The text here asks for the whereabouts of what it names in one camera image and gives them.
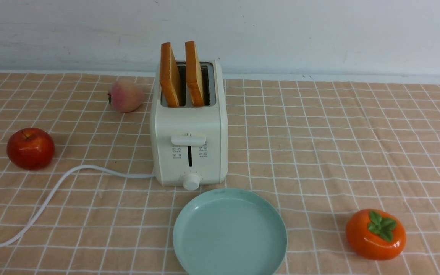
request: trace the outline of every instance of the light blue plate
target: light blue plate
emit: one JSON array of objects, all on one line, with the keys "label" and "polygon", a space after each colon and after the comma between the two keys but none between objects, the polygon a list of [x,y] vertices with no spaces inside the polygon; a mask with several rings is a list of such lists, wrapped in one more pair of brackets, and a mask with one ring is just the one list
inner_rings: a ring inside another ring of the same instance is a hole
[{"label": "light blue plate", "polygon": [[285,257],[288,235],[264,198],[224,188],[205,192],[182,209],[173,245],[189,275],[273,275]]}]

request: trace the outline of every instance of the toaster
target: toaster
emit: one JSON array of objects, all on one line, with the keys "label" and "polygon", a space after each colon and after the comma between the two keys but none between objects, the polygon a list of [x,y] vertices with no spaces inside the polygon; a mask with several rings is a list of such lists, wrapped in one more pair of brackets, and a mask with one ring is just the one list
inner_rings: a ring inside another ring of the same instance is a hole
[{"label": "toaster", "polygon": [[150,142],[154,174],[162,186],[221,183],[227,176],[228,123],[222,68],[214,61],[201,61],[206,92],[205,106],[194,107],[186,85],[186,62],[178,61],[185,105],[168,107],[162,93],[160,65],[152,85]]}]

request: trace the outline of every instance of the orange persimmon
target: orange persimmon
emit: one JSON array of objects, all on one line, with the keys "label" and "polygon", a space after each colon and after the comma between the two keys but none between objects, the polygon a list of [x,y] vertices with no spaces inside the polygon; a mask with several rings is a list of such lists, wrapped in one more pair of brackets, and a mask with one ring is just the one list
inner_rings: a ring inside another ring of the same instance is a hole
[{"label": "orange persimmon", "polygon": [[356,254],[370,260],[393,259],[407,244],[400,221],[377,209],[356,212],[346,225],[346,238]]}]

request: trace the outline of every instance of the power cord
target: power cord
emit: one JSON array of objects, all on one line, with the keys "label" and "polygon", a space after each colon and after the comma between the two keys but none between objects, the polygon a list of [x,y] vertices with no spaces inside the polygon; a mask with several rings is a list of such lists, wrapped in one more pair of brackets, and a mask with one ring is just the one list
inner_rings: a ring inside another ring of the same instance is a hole
[{"label": "power cord", "polygon": [[45,207],[47,207],[47,204],[50,202],[50,200],[54,196],[54,194],[57,191],[57,189],[59,188],[59,186],[63,183],[63,181],[70,174],[74,173],[75,171],[81,170],[81,169],[94,169],[94,170],[105,172],[105,173],[110,174],[110,175],[121,176],[122,178],[127,178],[127,179],[148,179],[148,178],[155,177],[154,174],[122,174],[122,173],[119,173],[119,172],[116,172],[116,171],[113,171],[113,170],[110,170],[110,169],[106,169],[106,168],[103,168],[103,167],[98,167],[96,165],[89,165],[89,164],[79,165],[77,167],[74,167],[74,168],[70,169],[69,171],[67,171],[66,174],[62,175],[62,177],[59,179],[57,184],[54,186],[54,188],[52,189],[50,194],[45,199],[45,201],[42,204],[42,206],[40,206],[40,209],[35,213],[35,215],[33,215],[33,217],[30,219],[30,221],[28,221],[28,224],[18,234],[16,234],[13,238],[7,240],[6,242],[0,243],[0,248],[1,247],[6,247],[6,246],[12,244],[14,241],[18,240],[19,238],[21,238],[23,236],[23,234],[28,229],[30,229],[30,227],[35,223],[35,221],[38,220],[38,218],[40,217],[42,212],[44,212]]}]

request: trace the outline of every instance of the toast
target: toast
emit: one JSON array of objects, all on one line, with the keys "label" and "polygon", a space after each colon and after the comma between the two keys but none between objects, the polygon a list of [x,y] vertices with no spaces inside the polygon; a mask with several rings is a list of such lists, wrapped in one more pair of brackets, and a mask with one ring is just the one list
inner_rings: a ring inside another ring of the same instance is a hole
[{"label": "toast", "polygon": [[188,85],[193,106],[205,106],[203,93],[203,76],[199,65],[198,53],[194,41],[188,41],[186,46],[186,85]]},{"label": "toast", "polygon": [[161,44],[159,83],[169,107],[184,106],[180,71],[170,42]]}]

